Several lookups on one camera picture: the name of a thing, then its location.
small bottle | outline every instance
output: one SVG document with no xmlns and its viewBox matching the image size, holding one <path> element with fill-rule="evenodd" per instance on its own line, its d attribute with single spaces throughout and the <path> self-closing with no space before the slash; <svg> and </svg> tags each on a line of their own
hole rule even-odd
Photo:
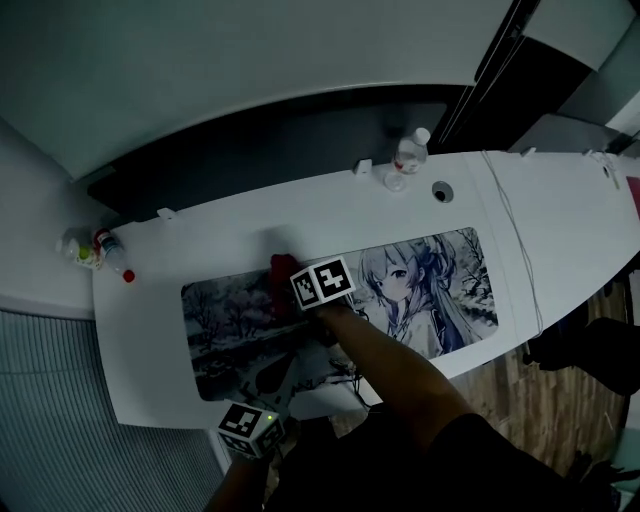
<svg viewBox="0 0 640 512">
<path fill-rule="evenodd" d="M 393 156 L 393 166 L 403 174 L 415 174 L 427 161 L 427 142 L 431 138 L 429 130 L 418 128 L 410 137 L 403 137 Z"/>
<path fill-rule="evenodd" d="M 102 267 L 100 252 L 90 244 L 82 244 L 70 232 L 56 242 L 56 252 L 81 267 L 98 270 Z"/>
<path fill-rule="evenodd" d="M 93 236 L 93 242 L 100 249 L 104 261 L 116 274 L 121 275 L 127 283 L 136 278 L 136 275 L 127 264 L 124 249 L 111 234 L 111 231 L 104 228 L 98 230 Z"/>
</svg>

white cube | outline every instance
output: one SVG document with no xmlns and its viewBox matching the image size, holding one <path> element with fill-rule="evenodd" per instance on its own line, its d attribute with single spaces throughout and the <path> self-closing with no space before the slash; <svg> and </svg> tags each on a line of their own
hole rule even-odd
<svg viewBox="0 0 640 512">
<path fill-rule="evenodd" d="M 250 458 L 262 458 L 284 437 L 277 412 L 225 400 L 230 404 L 218 425 L 222 442 L 235 452 Z"/>
<path fill-rule="evenodd" d="M 349 267 L 342 256 L 316 263 L 291 276 L 291 285 L 302 310 L 355 291 Z"/>
</svg>

desk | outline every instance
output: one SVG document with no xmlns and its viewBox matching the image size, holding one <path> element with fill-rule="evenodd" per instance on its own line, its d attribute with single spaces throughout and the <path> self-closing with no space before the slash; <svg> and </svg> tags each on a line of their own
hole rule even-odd
<svg viewBox="0 0 640 512">
<path fill-rule="evenodd" d="M 522 158 L 498 152 L 490 157 L 533 264 L 544 325 L 551 325 L 640 250 L 640 220 L 624 179 L 640 175 L 640 165 L 614 159 L 621 185 L 616 189 L 590 157 Z M 453 202 L 433 198 L 431 185 L 438 180 L 452 186 Z M 349 171 L 289 182 L 183 210 L 172 223 L 153 219 L 116 230 L 138 278 L 127 286 L 113 273 L 95 273 L 94 302 L 103 367 L 119 422 L 209 428 L 219 421 L 224 406 L 201 400 L 196 389 L 180 288 L 267 268 L 270 255 L 285 248 L 266 251 L 264 233 L 282 227 L 297 238 L 303 259 L 475 228 L 500 326 L 491 337 L 433 361 L 449 378 L 538 332 L 516 234 L 480 153 L 430 157 L 400 194 L 388 192 L 373 176 L 359 179 Z M 379 401 L 364 382 L 360 392 L 369 403 Z M 299 419 L 359 407 L 342 385 L 300 393 L 291 403 Z"/>
</svg>

mouse pad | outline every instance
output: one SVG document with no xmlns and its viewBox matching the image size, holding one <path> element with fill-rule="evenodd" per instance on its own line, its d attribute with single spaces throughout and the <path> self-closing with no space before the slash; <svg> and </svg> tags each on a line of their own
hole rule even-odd
<svg viewBox="0 0 640 512">
<path fill-rule="evenodd" d="M 356 285 L 356 312 L 427 359 L 462 349 L 498 328 L 491 282 L 473 228 L 342 256 Z M 327 348 L 322 343 L 324 334 L 317 325 L 298 315 L 273 315 L 268 272 L 182 288 L 193 374 L 203 400 L 237 397 L 252 367 L 293 349 L 300 355 L 298 391 L 358 378 L 339 345 Z"/>
</svg>

wall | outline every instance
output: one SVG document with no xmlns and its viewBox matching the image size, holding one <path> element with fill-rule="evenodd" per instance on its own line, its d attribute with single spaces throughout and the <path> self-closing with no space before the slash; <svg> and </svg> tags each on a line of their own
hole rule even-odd
<svg viewBox="0 0 640 512">
<path fill-rule="evenodd" d="M 231 111 L 461 84 L 511 0 L 8 0 L 0 116 L 75 177 Z"/>
<path fill-rule="evenodd" d="M 93 322 L 0 311 L 0 432 L 11 512 L 199 512 L 222 480 L 206 432 L 116 422 Z"/>
<path fill-rule="evenodd" d="M 0 119 L 0 307 L 91 317 L 91 273 L 54 249 L 68 227 L 94 224 L 107 212 Z"/>
<path fill-rule="evenodd" d="M 559 113 L 600 126 L 609 122 L 640 92 L 640 18 L 629 27 L 615 51 L 559 109 Z M 620 129 L 621 125 L 610 126 Z"/>
<path fill-rule="evenodd" d="M 540 0 L 524 33 L 598 70 L 634 17 L 628 0 Z"/>
</svg>

